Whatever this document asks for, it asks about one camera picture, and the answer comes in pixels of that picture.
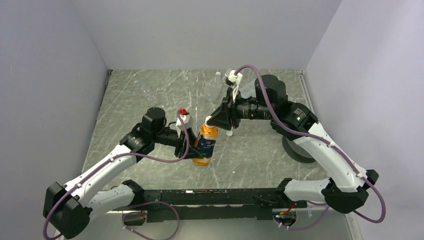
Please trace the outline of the orange juice bottle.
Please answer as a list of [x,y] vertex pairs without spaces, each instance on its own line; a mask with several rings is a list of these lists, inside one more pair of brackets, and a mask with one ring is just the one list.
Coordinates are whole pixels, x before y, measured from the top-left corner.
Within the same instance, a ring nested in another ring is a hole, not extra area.
[[204,157],[193,158],[192,162],[195,166],[207,167],[210,164],[218,136],[219,132],[217,127],[206,123],[200,127],[199,134],[195,141],[195,148],[204,154]]

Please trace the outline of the white cap with logo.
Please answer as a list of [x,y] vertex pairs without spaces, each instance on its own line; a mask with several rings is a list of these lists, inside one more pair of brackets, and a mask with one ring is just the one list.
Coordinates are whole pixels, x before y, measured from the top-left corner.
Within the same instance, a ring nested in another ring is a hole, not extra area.
[[207,116],[206,118],[205,118],[205,122],[204,122],[204,126],[206,127],[206,128],[208,128],[208,129],[212,129],[212,128],[214,128],[215,126],[213,126],[213,125],[211,125],[210,124],[210,119],[211,119],[212,117],[211,116]]

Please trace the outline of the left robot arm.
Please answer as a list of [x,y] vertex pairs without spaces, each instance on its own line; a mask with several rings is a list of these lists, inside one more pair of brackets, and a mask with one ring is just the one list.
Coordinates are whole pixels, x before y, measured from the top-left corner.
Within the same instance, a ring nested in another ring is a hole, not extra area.
[[47,232],[48,225],[59,232],[53,239],[72,239],[91,220],[108,211],[123,206],[131,210],[139,209],[144,203],[144,189],[132,180],[124,181],[115,189],[100,191],[117,175],[140,160],[159,161],[159,158],[149,155],[156,144],[174,147],[175,163],[201,155],[193,146],[193,118],[186,109],[181,108],[176,112],[175,129],[166,123],[166,113],[162,108],[149,108],[141,122],[102,160],[65,184],[52,183],[46,189],[42,211],[45,217],[42,229],[44,239],[51,239]]

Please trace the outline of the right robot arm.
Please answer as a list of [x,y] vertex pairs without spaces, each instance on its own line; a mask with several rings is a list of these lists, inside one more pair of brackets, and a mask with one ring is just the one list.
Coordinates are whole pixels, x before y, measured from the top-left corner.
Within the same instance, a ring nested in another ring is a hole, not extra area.
[[276,189],[276,203],[287,208],[294,201],[322,202],[343,214],[361,208],[369,190],[375,190],[379,174],[351,160],[306,105],[289,100],[285,83],[276,76],[259,76],[254,82],[255,94],[248,98],[241,96],[241,78],[240,73],[225,77],[226,96],[207,123],[231,130],[242,120],[268,120],[287,140],[286,152],[302,149],[310,161],[317,162],[327,172],[327,178],[322,180],[284,179]]

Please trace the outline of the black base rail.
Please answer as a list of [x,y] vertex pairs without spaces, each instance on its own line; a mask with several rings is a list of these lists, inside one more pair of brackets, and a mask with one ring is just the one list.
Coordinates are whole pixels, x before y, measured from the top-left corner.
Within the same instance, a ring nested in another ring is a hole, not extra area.
[[144,198],[121,206],[123,211],[142,211],[148,223],[168,220],[256,219],[272,220],[279,212],[305,209],[304,200],[293,202],[274,188],[152,189]]

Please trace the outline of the aluminium frame rail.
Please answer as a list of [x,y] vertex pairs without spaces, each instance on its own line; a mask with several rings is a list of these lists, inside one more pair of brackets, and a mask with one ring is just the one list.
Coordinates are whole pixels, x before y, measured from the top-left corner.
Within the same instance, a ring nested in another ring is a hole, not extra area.
[[316,225],[320,229],[311,228],[314,233],[323,233],[319,240],[363,240],[357,218],[353,213],[342,215],[329,210],[322,221]]

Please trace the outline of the short clear plastic bottle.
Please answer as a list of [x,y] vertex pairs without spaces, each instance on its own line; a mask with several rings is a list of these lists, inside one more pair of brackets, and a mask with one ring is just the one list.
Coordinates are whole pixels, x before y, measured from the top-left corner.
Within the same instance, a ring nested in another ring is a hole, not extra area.
[[205,82],[204,97],[208,101],[214,102],[222,89],[222,74],[217,71],[215,75],[208,81]]

